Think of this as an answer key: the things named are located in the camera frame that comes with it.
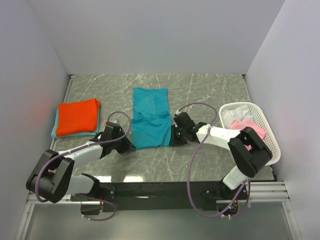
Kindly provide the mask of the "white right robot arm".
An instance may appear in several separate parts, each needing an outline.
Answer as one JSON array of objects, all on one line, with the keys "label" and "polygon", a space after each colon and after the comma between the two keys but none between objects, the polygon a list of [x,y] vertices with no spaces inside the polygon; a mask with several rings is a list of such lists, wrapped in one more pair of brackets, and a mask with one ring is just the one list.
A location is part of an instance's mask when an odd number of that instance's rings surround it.
[{"label": "white right robot arm", "polygon": [[205,122],[195,123],[188,113],[181,112],[173,118],[171,145],[183,146],[188,142],[214,145],[231,152],[235,162],[230,172],[221,180],[219,193],[230,200],[237,187],[256,174],[273,158],[272,151],[252,127],[227,129]]}]

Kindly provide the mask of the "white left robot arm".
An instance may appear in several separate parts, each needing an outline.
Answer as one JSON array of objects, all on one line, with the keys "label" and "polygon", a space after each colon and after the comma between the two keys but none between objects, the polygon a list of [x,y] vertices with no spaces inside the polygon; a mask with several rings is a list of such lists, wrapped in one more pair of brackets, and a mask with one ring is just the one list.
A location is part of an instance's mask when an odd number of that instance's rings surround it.
[{"label": "white left robot arm", "polygon": [[124,154],[135,149],[119,124],[107,122],[104,131],[83,145],[60,152],[46,150],[28,177],[25,187],[30,192],[38,193],[42,203],[57,203],[65,195],[78,193],[88,201],[94,201],[100,195],[99,180],[87,173],[74,176],[75,165],[104,158],[113,150]]}]

